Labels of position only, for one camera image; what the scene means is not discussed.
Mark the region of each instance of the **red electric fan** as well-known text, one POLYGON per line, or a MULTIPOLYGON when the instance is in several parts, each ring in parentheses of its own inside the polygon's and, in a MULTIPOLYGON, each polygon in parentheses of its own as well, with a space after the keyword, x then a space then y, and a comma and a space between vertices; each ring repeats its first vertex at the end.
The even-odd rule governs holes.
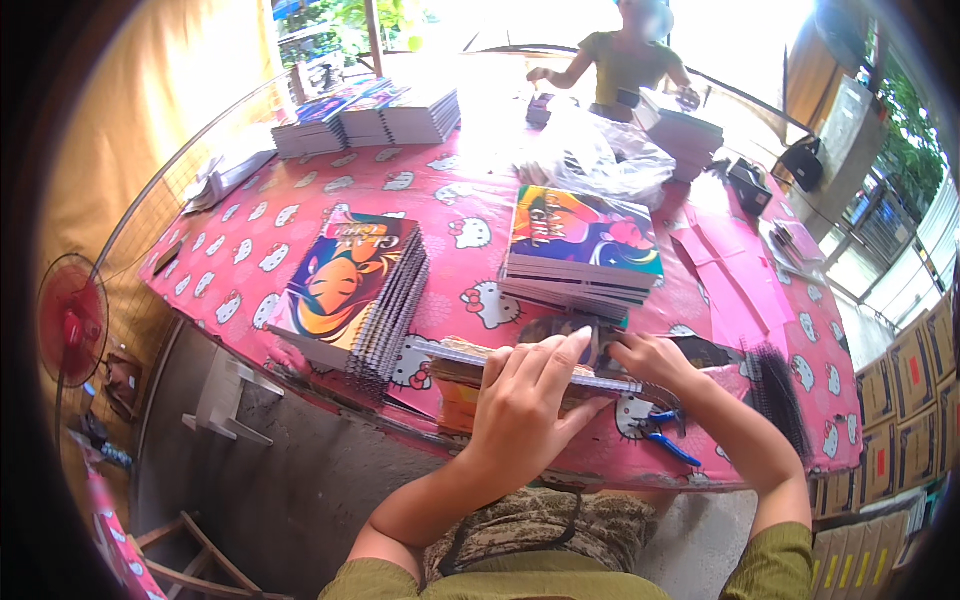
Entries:
POLYGON ((107 291, 93 263, 64 254, 43 276, 36 304, 40 358, 57 381, 54 440, 59 455, 63 388, 82 386, 100 365, 107 344, 107 291))

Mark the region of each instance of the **concrete floor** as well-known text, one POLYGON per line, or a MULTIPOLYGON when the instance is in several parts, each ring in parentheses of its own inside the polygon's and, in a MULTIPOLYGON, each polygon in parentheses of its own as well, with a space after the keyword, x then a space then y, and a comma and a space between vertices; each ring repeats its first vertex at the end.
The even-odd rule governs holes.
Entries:
MULTIPOLYGON (((859 367, 886 347, 888 334, 838 303, 859 367)), ((132 531, 145 533, 181 510, 200 511, 204 531, 263 589, 315 598, 380 501, 442 461, 255 386, 245 388, 237 418, 272 438, 272 447, 193 432, 180 417, 196 411, 213 353, 190 327, 175 342, 134 475, 132 531)), ((752 492, 680 496, 636 574, 675 600, 716 597, 746 544, 755 508, 752 492)), ((183 568, 198 551, 183 534, 147 556, 183 568)))

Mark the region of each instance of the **black bag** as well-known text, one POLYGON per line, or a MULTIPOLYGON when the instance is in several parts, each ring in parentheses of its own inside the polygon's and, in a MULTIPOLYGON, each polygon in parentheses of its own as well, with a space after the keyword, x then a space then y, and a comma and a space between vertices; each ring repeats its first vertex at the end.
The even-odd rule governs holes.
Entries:
POLYGON ((808 192, 820 183, 824 176, 824 165, 817 158, 820 152, 820 138, 808 135, 793 146, 787 148, 780 163, 793 175, 804 192, 808 192))

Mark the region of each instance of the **table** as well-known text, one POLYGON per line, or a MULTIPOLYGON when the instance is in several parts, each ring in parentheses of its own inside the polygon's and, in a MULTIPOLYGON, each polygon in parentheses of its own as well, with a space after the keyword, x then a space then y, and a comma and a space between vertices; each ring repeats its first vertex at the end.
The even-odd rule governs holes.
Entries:
MULTIPOLYGON (((430 278, 408 340, 458 335, 492 348, 512 344, 524 324, 550 311, 503 297, 497 290, 495 273, 506 255, 520 183, 505 155, 492 152, 494 142, 483 128, 465 123, 463 132, 437 147, 274 158, 212 211, 176 219, 148 253, 140 276, 219 344, 262 372, 274 373, 276 362, 291 348, 263 325, 325 216, 335 205, 346 204, 352 212, 400 214, 421 223, 430 278), (466 230, 478 233, 466 236, 466 230), (154 261, 184 235, 188 237, 178 259, 154 277, 154 261)), ((503 144, 523 143, 535 135, 518 132, 503 144)), ((692 331, 712 339, 716 305, 711 309, 707 290, 678 256, 671 234, 687 228, 691 207, 731 227, 746 227, 748 219, 732 190, 713 176, 701 176, 692 184, 666 184, 664 190, 664 205, 653 220, 665 282, 632 315, 630 329, 654 334, 692 331)), ((765 217, 794 219, 781 192, 776 187, 773 191, 765 217)), ((815 450, 808 468, 825 473, 855 467, 862 449, 860 409, 833 295, 826 286, 783 274, 774 283, 791 314, 772 338, 787 349, 796 375, 804 424, 815 450)), ((424 370, 427 360, 403 349, 386 401, 360 395, 336 372, 315 372, 314 385, 297 391, 327 410, 372 421, 405 444, 455 454, 468 438, 438 427, 441 397, 424 370)), ((735 364, 710 375, 737 397, 750 389, 735 364)), ((289 381, 277 381, 290 386, 289 381)), ((624 489, 743 487, 722 448, 696 423, 688 426, 683 440, 665 433, 700 459, 702 468, 694 470, 655 444, 639 441, 625 426, 632 401, 624 397, 605 409, 544 478, 624 489)))

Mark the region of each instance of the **patterned skirt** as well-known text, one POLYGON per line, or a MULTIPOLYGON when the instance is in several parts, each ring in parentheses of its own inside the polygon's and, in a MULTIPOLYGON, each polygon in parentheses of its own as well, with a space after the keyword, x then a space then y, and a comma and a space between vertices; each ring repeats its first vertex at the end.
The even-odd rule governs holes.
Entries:
POLYGON ((523 488, 446 532, 426 549, 423 564, 430 583, 486 559, 563 550, 630 573, 656 532, 657 511, 633 496, 523 488))

